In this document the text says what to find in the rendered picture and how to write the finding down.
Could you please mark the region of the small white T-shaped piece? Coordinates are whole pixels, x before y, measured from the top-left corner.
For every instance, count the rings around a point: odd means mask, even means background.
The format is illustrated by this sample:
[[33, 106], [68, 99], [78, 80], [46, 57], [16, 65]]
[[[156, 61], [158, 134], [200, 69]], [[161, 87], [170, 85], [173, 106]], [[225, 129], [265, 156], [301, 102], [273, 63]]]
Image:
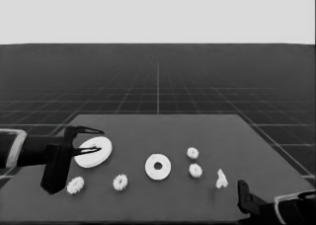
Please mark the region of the small white T-shaped piece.
[[217, 175], [218, 175], [218, 178], [217, 178], [215, 186], [217, 188], [226, 188], [228, 186], [228, 181], [221, 169], [217, 171]]

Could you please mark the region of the large white toothed gear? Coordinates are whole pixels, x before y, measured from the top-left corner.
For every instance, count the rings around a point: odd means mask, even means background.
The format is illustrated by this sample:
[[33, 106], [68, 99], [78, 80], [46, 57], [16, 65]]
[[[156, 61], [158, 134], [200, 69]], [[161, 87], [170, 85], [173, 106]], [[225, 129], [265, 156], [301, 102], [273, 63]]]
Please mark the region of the large white toothed gear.
[[68, 183], [66, 187], [67, 192], [70, 194], [75, 194], [83, 188], [84, 184], [85, 182], [82, 177], [74, 178]]
[[128, 178], [125, 174], [117, 175], [113, 181], [114, 189], [117, 191], [124, 190], [128, 185]]

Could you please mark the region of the white round carrier with pins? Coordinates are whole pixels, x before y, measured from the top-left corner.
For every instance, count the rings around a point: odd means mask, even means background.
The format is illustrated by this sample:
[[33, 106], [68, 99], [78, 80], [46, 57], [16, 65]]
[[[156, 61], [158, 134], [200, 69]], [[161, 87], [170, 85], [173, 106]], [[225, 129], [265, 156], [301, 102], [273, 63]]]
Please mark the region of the white round carrier with pins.
[[172, 165], [163, 154], [152, 154], [145, 162], [145, 173], [154, 181], [165, 180], [171, 173]]

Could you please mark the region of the small white toothed gear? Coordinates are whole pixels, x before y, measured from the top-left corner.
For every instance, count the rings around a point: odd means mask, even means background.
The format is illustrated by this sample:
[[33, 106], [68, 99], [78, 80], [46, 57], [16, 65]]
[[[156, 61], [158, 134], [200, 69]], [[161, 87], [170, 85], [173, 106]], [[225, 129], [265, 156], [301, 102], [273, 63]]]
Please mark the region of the small white toothed gear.
[[190, 164], [189, 173], [193, 178], [200, 178], [202, 175], [202, 168], [198, 164]]
[[189, 158], [195, 160], [195, 159], [198, 158], [199, 151], [198, 151], [195, 147], [190, 147], [190, 148], [187, 150], [187, 155], [188, 155]]

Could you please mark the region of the large thick white disc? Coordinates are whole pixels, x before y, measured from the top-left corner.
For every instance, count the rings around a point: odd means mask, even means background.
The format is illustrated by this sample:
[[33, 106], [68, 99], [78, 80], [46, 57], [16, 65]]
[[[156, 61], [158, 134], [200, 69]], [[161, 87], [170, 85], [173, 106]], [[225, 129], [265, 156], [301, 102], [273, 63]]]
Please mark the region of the large thick white disc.
[[79, 148], [101, 147], [102, 149], [95, 153], [75, 156], [75, 162], [82, 168], [93, 168], [106, 161], [113, 152], [111, 140], [105, 136], [93, 137], [83, 142]]

